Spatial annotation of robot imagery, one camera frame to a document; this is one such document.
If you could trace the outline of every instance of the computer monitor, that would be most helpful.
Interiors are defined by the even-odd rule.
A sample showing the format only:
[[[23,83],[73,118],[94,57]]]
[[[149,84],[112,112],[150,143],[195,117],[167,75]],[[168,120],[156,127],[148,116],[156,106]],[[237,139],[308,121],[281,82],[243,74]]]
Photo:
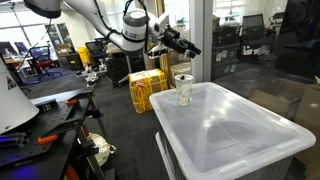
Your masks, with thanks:
[[[28,53],[28,48],[23,42],[14,42],[14,44],[16,45],[20,55]]]
[[[6,49],[8,49],[8,51],[10,51],[13,55],[18,55],[17,51],[12,47],[9,41],[0,42],[0,52],[3,58],[10,58],[6,52]]]
[[[257,27],[257,26],[264,26],[263,22],[263,15],[250,15],[250,16],[243,16],[243,29],[247,29],[250,27]]]

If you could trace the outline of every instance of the metal frame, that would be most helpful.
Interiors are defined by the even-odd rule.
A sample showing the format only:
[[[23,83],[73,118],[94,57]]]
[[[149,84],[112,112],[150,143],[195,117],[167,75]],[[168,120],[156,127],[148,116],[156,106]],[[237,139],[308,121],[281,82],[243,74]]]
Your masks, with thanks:
[[[191,60],[193,83],[210,81],[213,0],[190,0],[191,42],[202,53]]]

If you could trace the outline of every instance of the yellow plastic crate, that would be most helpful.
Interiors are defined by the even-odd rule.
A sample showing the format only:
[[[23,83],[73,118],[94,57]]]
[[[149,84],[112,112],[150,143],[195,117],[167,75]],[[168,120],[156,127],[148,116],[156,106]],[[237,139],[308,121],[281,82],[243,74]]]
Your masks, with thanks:
[[[87,47],[81,47],[78,49],[78,53],[83,64],[83,67],[86,68],[86,62],[91,64],[91,67],[94,66],[94,60],[91,58],[90,52]]]
[[[167,77],[159,69],[129,74],[130,94],[137,113],[149,111],[149,96],[168,89]]]

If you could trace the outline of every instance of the cable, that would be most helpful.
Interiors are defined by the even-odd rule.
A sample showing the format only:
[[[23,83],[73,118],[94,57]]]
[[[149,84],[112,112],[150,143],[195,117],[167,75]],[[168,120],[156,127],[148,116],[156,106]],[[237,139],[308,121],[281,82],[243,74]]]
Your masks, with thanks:
[[[42,38],[35,45],[33,45],[31,48],[29,48],[27,54],[24,56],[22,62],[20,63],[19,67],[15,70],[15,72],[17,72],[22,67],[22,65],[24,64],[24,62],[25,62],[25,60],[26,60],[26,58],[28,56],[28,54],[30,54],[31,49],[36,47],[43,40],[43,38],[48,34],[50,28],[51,28],[51,19],[49,20],[49,26],[48,26],[48,28],[46,30],[46,33],[42,36]]]
[[[101,11],[100,11],[100,8],[99,8],[99,4],[98,4],[97,0],[93,0],[93,1],[94,1],[94,4],[95,4],[96,7],[97,7],[98,15],[99,15],[99,18],[101,19],[103,25],[104,25],[110,32],[116,33],[116,34],[119,34],[119,35],[120,35],[120,34],[121,34],[120,32],[118,32],[118,31],[115,30],[115,29],[112,29],[111,27],[109,27],[109,26],[104,22],[103,16],[102,16],[102,14],[101,14]]]

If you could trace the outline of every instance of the white equipment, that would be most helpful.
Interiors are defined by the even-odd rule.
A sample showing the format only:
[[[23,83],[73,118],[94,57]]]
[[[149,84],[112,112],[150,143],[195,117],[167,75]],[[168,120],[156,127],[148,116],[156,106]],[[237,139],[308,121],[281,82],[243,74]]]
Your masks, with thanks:
[[[86,78],[87,87],[94,85],[98,81],[99,77],[96,72],[91,72],[88,74],[88,77]]]
[[[127,56],[141,55],[143,47],[145,47],[145,53],[151,56],[160,56],[165,53],[166,48],[172,48],[178,53],[185,54],[191,58],[201,53],[193,43],[180,39],[179,32],[169,25],[168,14],[163,14],[156,18],[153,14],[147,12],[145,5],[140,0],[138,1],[144,10],[136,9],[126,13],[133,0],[129,0],[126,4],[121,33],[105,24],[103,20],[105,13],[102,13],[99,9],[99,4],[103,3],[101,0],[63,1],[83,15],[98,32],[118,46]],[[43,17],[58,18],[61,15],[61,0],[24,0],[24,3],[26,7]],[[151,51],[146,48],[149,36],[155,36],[159,42],[159,45],[155,46]],[[8,89],[7,77],[11,78],[11,76],[3,63],[0,63],[0,70],[2,71],[0,72],[0,134],[2,134],[29,121],[39,110],[30,103],[18,87]]]

